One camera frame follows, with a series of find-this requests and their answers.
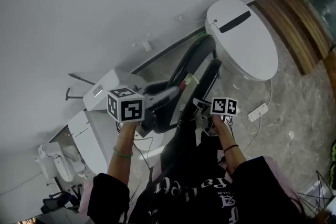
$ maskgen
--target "white wall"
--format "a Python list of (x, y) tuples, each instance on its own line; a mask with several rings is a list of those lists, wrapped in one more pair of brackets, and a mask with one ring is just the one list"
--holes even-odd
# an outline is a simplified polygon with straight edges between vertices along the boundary
[[(67, 73), (130, 71), (201, 24), (217, 0), (0, 0), (0, 151), (47, 141), (81, 109)], [(140, 43), (151, 33), (154, 50)]]
[(0, 223), (8, 224), (40, 215), (42, 199), (49, 194), (59, 192), (57, 185), (50, 184), (43, 174), (36, 176), (22, 186), (15, 188), (26, 180), (41, 172), (39, 165), (33, 160), (37, 149), (25, 150), (0, 155)]

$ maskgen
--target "pink sleeve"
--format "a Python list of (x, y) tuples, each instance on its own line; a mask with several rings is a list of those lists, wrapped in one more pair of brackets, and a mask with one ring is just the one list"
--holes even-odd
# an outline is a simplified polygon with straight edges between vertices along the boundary
[(277, 179), (279, 185), (282, 187), (283, 191), (286, 193), (286, 195), (291, 199), (291, 201), (295, 204), (295, 206), (298, 208), (299, 212), (302, 213), (302, 206), (300, 203), (300, 199), (297, 196), (296, 192), (293, 190), (292, 184), (283, 174), (280, 167), (276, 163), (276, 161), (269, 156), (264, 156), (266, 163), (268, 164), (268, 167), (272, 171), (274, 177)]
[(92, 181), (86, 181), (84, 183), (84, 191), (82, 194), (82, 199), (80, 201), (78, 212), (87, 215), (88, 214), (88, 208), (89, 208), (89, 201), (91, 196), (91, 191), (93, 188), (93, 182)]

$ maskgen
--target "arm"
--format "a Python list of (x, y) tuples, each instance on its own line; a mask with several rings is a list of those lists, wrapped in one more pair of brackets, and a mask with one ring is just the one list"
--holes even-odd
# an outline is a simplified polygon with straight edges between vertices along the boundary
[[(115, 150), (130, 156), (137, 123), (122, 126)], [(130, 177), (131, 158), (112, 155), (107, 174), (99, 174), (93, 179), (88, 216), (95, 223), (118, 222), (129, 207), (130, 191), (127, 187)]]
[[(222, 121), (221, 117), (218, 115), (213, 115), (212, 117), (214, 123), (214, 130), (217, 132), (219, 140), (223, 150), (229, 148), (230, 146), (236, 145), (236, 141), (233, 139), (230, 131), (227, 129), (225, 123)], [(227, 170), (230, 175), (236, 170), (236, 168), (246, 161), (244, 155), (242, 154), (239, 147), (232, 147), (225, 152)]]
[[(218, 115), (213, 116), (213, 123), (223, 150), (236, 144)], [(285, 194), (263, 157), (246, 161), (239, 147), (232, 147), (225, 152), (225, 158), (239, 201), (241, 220), (251, 223), (254, 220), (258, 223), (305, 222), (304, 215)]]
[[(124, 123), (115, 150), (126, 156), (131, 156), (134, 141), (135, 128), (138, 122)], [(128, 185), (130, 178), (131, 158), (122, 157), (113, 153), (107, 174)]]

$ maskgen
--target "metal rod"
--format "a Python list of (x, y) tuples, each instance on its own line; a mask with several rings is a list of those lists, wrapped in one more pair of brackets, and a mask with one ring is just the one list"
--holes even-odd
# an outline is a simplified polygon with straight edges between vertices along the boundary
[(308, 195), (308, 194), (304, 194), (304, 193), (297, 193), (297, 194), (300, 194), (300, 195), (305, 195), (305, 196), (308, 196), (308, 197), (313, 197), (313, 198), (326, 199), (326, 200), (330, 200), (330, 199), (331, 199), (331, 198), (322, 198), (322, 197), (317, 197), (317, 196)]
[(309, 203), (309, 202), (307, 202), (305, 199), (302, 199), (300, 196), (299, 196), (299, 198), (300, 198), (300, 200), (304, 203), (304, 205), (305, 206), (307, 206), (307, 208), (310, 210), (310, 211), (312, 211), (312, 213), (316, 216), (316, 213), (307, 205), (307, 203)]
[(326, 186), (328, 187), (330, 193), (332, 194), (332, 196), (334, 197), (334, 193), (332, 192), (331, 188), (329, 187), (328, 183), (324, 180), (323, 176), (320, 174), (319, 171), (316, 170), (316, 173), (319, 174), (323, 180), (323, 182), (326, 184)]
[(91, 81), (88, 81), (88, 80), (86, 80), (86, 79), (82, 79), (82, 78), (79, 77), (79, 76), (76, 76), (75, 74), (69, 74), (69, 76), (71, 76), (71, 77), (74, 78), (74, 79), (78, 79), (78, 80), (84, 81), (84, 82), (86, 82), (86, 83), (88, 83), (88, 84), (96, 85), (95, 83), (93, 83), (93, 82), (91, 82)]
[(69, 96), (69, 91), (70, 91), (70, 88), (68, 88), (67, 90), (67, 93), (66, 93), (66, 96), (65, 96), (65, 100), (68, 101), (68, 99), (83, 99), (83, 96)]

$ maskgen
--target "marble floor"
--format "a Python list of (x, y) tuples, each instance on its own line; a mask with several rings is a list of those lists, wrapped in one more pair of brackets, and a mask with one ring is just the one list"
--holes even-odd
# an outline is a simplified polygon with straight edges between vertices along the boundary
[[(233, 132), (239, 147), (244, 151), (256, 137), (260, 119), (251, 123), (247, 114), (262, 103), (269, 104), (269, 111), (263, 116), (260, 133), (252, 145), (245, 151), (250, 159), (260, 155), (268, 155), (276, 160), (285, 175), (291, 180), (296, 191), (312, 193), (316, 190), (316, 170), (328, 181), (330, 147), (336, 139), (336, 109), (330, 82), (323, 63), (319, 63), (314, 71), (301, 76), (285, 45), (271, 25), (260, 16), (270, 31), (275, 42), (279, 66), (276, 75), (270, 81), (255, 82), (232, 75), (223, 66), (220, 69), (221, 79), (217, 80), (210, 92), (212, 97), (231, 97), (238, 100), (238, 116), (234, 118)], [(147, 82), (170, 78), (180, 59), (197, 36), (191, 38), (158, 60), (141, 70), (138, 74)], [(209, 56), (201, 65), (195, 76), (200, 78)], [(165, 134), (162, 145), (174, 135), (174, 130)], [(58, 141), (60, 144), (73, 144), (66, 134)], [(153, 165), (155, 157), (150, 157)], [(94, 174), (87, 171), (89, 180)], [(141, 155), (134, 150), (131, 164), (129, 187), (131, 195), (140, 194), (149, 177), (146, 164)], [(83, 179), (76, 178), (78, 183)]]

